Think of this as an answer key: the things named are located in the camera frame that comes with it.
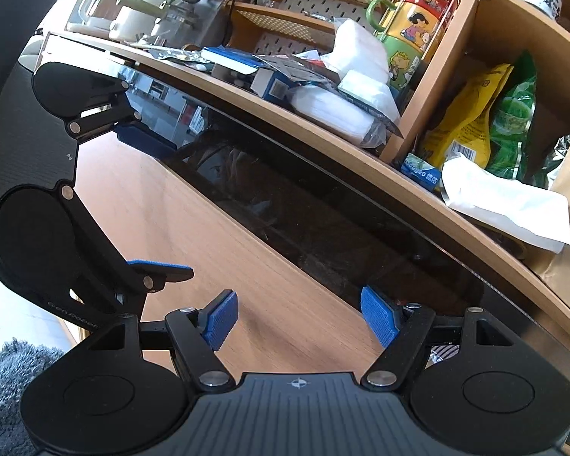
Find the white enamel pot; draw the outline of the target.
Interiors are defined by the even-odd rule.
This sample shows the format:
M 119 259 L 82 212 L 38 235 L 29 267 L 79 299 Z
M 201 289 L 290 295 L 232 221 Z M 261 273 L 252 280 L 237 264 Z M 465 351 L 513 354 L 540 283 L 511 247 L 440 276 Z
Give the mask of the white enamel pot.
M 162 4 L 165 0 L 142 0 L 154 6 Z M 137 42 L 145 35 L 149 35 L 154 27 L 156 17 L 141 13 L 128 6 L 119 4 L 119 13 L 110 25 L 109 38 L 119 42 Z

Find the glass pitcher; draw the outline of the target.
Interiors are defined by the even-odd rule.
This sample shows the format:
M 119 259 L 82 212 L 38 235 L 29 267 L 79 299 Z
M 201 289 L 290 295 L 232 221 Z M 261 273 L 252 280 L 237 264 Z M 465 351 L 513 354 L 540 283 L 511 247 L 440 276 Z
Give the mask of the glass pitcher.
M 68 23 L 65 30 L 107 39 L 119 11 L 116 0 L 82 0 L 78 7 L 81 23 Z

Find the espresso coffee machine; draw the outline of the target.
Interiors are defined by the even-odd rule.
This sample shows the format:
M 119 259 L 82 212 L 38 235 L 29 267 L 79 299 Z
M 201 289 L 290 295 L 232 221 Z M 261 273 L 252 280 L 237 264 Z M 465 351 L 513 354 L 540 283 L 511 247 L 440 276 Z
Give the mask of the espresso coffee machine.
M 230 4 L 237 0 L 165 0 L 148 36 L 165 48 L 218 46 L 230 38 Z

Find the blue cardboard box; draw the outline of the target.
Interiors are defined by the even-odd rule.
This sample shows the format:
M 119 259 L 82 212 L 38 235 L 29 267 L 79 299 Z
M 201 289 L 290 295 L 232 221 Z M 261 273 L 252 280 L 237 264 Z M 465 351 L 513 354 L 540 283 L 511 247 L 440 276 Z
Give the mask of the blue cardboard box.
M 250 79 L 250 91 L 272 104 L 288 103 L 290 91 L 307 84 L 329 84 L 330 80 L 310 65 L 294 57 L 253 55 L 224 46 L 204 47 L 201 56 L 215 66 Z

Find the lower wooden rattan shelf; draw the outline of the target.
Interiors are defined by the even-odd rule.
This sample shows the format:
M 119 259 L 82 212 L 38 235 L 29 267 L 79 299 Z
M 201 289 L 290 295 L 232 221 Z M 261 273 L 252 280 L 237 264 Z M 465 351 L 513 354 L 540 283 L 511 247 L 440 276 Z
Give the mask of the lower wooden rattan shelf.
M 233 33 L 228 45 L 246 52 L 257 48 L 263 33 L 275 34 L 320 49 L 332 49 L 336 36 L 333 23 L 307 17 L 302 13 L 251 3 L 234 3 L 231 22 Z

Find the small blue tissue pack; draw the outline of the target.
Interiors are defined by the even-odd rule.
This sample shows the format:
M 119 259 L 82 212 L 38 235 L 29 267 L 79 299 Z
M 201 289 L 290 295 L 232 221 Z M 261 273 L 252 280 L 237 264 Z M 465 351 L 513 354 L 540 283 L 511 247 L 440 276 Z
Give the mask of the small blue tissue pack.
M 409 152 L 401 164 L 401 173 L 429 192 L 434 192 L 441 182 L 442 174 L 433 165 Z

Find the white wet wipes pack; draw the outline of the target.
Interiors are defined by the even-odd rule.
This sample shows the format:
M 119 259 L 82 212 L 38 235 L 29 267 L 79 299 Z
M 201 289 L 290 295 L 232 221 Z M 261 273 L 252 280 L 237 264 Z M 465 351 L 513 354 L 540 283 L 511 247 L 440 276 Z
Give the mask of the white wet wipes pack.
M 449 208 L 542 250 L 570 246 L 566 196 L 496 177 L 461 154 L 444 163 L 442 181 Z

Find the grey fuzzy rug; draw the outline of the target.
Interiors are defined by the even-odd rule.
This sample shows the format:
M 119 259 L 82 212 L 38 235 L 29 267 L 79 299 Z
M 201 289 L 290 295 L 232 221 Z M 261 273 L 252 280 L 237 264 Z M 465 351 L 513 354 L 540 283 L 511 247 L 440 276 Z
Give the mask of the grey fuzzy rug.
M 23 391 L 62 350 L 13 339 L 0 351 L 0 455 L 38 455 L 20 415 Z

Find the black shiny foil bag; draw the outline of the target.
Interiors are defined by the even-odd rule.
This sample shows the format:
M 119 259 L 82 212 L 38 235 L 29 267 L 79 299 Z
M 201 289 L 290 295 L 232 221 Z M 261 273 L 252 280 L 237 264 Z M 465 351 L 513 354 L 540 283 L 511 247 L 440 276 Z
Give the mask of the black shiny foil bag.
M 570 135 L 560 137 L 547 152 L 541 168 L 534 174 L 532 184 L 544 190 L 551 190 L 569 150 Z

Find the yellow snack bag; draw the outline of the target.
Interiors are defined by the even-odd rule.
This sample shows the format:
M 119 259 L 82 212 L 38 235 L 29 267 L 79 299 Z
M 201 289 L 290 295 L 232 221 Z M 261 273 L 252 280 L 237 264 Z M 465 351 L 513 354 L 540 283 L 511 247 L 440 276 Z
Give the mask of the yellow snack bag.
M 469 78 L 441 122 L 425 134 L 420 158 L 441 169 L 448 158 L 461 154 L 485 168 L 491 154 L 490 109 L 513 70 L 512 64 L 499 64 Z

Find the square cotton pad pack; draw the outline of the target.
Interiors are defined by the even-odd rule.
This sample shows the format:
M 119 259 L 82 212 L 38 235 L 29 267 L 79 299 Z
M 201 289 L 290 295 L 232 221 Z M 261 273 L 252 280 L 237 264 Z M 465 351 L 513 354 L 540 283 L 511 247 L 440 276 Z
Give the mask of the square cotton pad pack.
M 401 117 L 387 84 L 349 71 L 337 87 L 305 84 L 287 93 L 293 110 L 357 147 L 374 149 L 401 138 Z

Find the round cotton pad pack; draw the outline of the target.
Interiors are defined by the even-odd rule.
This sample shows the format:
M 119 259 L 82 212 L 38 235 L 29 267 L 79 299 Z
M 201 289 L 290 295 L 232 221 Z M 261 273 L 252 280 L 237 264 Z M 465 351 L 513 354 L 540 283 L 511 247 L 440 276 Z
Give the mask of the round cotton pad pack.
M 343 79 L 356 71 L 381 84 L 389 84 L 388 55 L 385 46 L 372 33 L 351 19 L 337 27 L 333 49 L 321 56 L 323 64 Z

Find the green snack bag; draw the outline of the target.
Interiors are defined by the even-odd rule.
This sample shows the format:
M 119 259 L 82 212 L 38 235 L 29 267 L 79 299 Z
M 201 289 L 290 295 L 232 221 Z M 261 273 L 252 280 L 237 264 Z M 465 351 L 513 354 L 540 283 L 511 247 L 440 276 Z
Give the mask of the green snack bag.
M 489 173 L 519 181 L 525 176 L 536 94 L 537 67 L 530 52 L 524 51 L 491 109 Z

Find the green cartoon mug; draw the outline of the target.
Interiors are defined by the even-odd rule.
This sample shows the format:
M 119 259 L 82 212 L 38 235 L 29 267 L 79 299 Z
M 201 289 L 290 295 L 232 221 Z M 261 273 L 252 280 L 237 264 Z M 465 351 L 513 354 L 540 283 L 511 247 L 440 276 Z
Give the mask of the green cartoon mug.
M 383 45 L 387 52 L 389 84 L 396 91 L 402 91 L 408 86 L 418 68 L 422 52 L 393 36 L 385 36 Z

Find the yellow cartoon mug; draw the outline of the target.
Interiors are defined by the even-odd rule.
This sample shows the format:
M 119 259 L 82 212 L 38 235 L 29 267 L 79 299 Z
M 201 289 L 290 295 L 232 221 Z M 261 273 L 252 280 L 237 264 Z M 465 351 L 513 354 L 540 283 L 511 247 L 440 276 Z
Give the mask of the yellow cartoon mug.
M 398 39 L 421 54 L 429 50 L 441 23 L 438 17 L 418 4 L 394 4 L 389 0 L 371 1 L 366 7 L 366 20 L 380 40 Z

